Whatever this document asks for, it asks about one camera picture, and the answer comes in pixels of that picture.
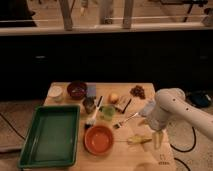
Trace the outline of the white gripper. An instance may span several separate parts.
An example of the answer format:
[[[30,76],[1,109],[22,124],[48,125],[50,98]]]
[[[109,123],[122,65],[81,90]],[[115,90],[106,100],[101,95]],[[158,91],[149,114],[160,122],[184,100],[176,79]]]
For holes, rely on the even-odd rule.
[[[167,112],[161,108],[155,107],[146,117],[149,127],[152,130],[159,131],[159,147],[163,142],[163,129],[166,127],[167,124]],[[152,133],[152,140],[154,149],[157,149],[157,132]]]

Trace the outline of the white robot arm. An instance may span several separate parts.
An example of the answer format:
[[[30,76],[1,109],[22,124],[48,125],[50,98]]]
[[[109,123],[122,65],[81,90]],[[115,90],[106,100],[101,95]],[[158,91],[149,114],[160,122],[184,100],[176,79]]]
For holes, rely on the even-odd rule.
[[[146,116],[152,130],[159,132],[165,129],[169,118],[178,115],[213,141],[213,115],[188,104],[182,89],[160,89],[155,93],[154,101],[153,109]]]

